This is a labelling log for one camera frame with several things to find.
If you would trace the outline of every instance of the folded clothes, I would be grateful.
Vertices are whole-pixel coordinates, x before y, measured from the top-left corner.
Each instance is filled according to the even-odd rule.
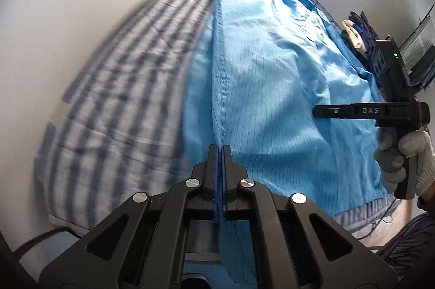
[[[349,16],[349,20],[351,20],[353,23],[358,25],[366,34],[367,36],[367,56],[371,57],[371,54],[373,53],[373,50],[376,46],[376,40],[379,40],[378,34],[375,32],[375,30],[371,27],[371,25],[368,23],[368,19],[365,16],[364,12],[361,12],[361,16],[358,16],[355,12],[351,12],[351,15]]]
[[[353,27],[358,32],[358,34],[361,36],[361,39],[364,42],[365,47],[367,47],[368,46],[367,35],[364,33],[364,30],[362,30],[360,28],[360,26],[358,24],[355,24],[355,23],[354,23]]]
[[[216,0],[200,47],[183,118],[192,163],[213,141],[228,144],[250,178],[281,195],[302,192],[332,217],[386,195],[374,121],[312,116],[316,104],[381,97],[310,1]],[[249,223],[221,223],[219,246],[230,276],[254,288]]]
[[[353,27],[354,23],[350,20],[344,20],[343,21],[343,27],[344,30],[347,32],[347,35],[349,36],[349,40],[352,43],[352,46],[365,58],[367,58],[366,49],[364,42],[362,41],[362,38],[358,31]]]
[[[363,67],[368,71],[370,70],[370,64],[367,61],[367,58],[361,55],[352,45],[351,41],[349,40],[349,35],[347,34],[347,31],[344,29],[340,33],[341,38],[343,39],[344,43],[346,44],[347,48],[351,51],[352,54],[358,59],[358,61],[363,65]]]

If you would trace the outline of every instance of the gloved hand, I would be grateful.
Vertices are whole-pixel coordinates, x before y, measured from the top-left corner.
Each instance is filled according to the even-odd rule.
[[[413,131],[403,136],[397,148],[393,147],[393,137],[384,128],[378,131],[379,148],[375,159],[381,167],[381,182],[388,192],[394,192],[405,177],[403,155],[417,155],[417,185],[415,193],[423,195],[435,182],[435,156],[430,136],[424,131]]]

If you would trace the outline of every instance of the blue and white striped fabric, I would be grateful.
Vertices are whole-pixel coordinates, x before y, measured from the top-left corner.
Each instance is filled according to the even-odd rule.
[[[304,193],[332,217],[386,196],[375,122],[312,117],[316,104],[381,100],[320,11],[307,0],[216,0],[212,29],[203,47],[211,77],[195,88],[211,87],[211,109],[196,119],[212,122],[215,143],[231,146],[250,178],[281,195]],[[188,135],[187,109],[185,120]],[[249,224],[223,222],[220,231],[223,265],[254,286]]]

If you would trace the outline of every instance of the bed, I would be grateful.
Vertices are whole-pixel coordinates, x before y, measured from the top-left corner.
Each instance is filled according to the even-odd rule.
[[[181,124],[184,87],[213,5],[149,1],[71,83],[34,162],[53,224],[86,233],[133,193],[162,193],[190,176]],[[335,219],[355,232],[388,208],[393,212],[393,201],[388,195]]]

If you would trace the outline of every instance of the white wall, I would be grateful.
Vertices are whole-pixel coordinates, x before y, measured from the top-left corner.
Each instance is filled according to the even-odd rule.
[[[10,247],[50,228],[34,190],[45,124],[92,52],[145,0],[0,0],[0,230]],[[22,263],[37,278],[72,239],[59,235]]]

